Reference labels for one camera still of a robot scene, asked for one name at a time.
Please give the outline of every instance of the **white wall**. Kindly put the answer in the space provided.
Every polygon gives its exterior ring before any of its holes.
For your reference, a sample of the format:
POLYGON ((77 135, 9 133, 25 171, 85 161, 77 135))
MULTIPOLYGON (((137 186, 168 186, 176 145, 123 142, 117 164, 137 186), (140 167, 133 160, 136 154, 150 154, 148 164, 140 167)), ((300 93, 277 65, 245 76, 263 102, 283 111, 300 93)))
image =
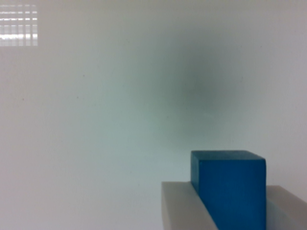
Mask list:
POLYGON ((0 47, 0 230, 162 229, 190 150, 307 201, 304 1, 31 3, 38 46, 0 47))

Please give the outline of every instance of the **blue cube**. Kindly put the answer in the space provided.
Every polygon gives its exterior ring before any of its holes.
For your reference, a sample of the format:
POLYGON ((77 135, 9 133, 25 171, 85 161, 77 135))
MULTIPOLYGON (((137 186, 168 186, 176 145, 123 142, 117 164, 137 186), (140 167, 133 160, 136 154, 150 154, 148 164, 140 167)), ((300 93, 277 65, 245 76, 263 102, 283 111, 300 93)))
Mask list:
POLYGON ((266 160, 245 150, 195 150, 191 182, 220 230, 266 229, 266 160))

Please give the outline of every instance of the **wooden block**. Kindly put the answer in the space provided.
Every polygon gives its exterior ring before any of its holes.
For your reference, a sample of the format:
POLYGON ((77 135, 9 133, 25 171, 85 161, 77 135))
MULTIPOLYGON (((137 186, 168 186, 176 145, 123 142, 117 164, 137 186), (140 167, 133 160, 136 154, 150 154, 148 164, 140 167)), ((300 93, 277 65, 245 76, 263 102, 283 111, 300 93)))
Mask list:
POLYGON ((244 150, 191 153, 191 181, 220 230, 266 230, 266 160, 244 150))

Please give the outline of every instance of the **window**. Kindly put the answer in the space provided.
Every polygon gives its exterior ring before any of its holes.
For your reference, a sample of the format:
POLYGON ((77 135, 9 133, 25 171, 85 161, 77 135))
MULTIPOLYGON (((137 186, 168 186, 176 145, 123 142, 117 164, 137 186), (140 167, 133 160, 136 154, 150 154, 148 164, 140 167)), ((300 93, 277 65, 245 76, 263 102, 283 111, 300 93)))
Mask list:
POLYGON ((37 46, 36 5, 0 5, 0 46, 37 46))

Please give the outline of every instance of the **blue block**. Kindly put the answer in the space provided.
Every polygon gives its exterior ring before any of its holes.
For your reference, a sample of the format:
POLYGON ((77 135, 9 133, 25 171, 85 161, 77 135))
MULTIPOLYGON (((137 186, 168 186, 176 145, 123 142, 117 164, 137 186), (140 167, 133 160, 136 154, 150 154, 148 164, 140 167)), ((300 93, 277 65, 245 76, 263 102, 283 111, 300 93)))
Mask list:
POLYGON ((191 182, 220 230, 266 229, 266 160, 244 150, 191 153, 191 182))

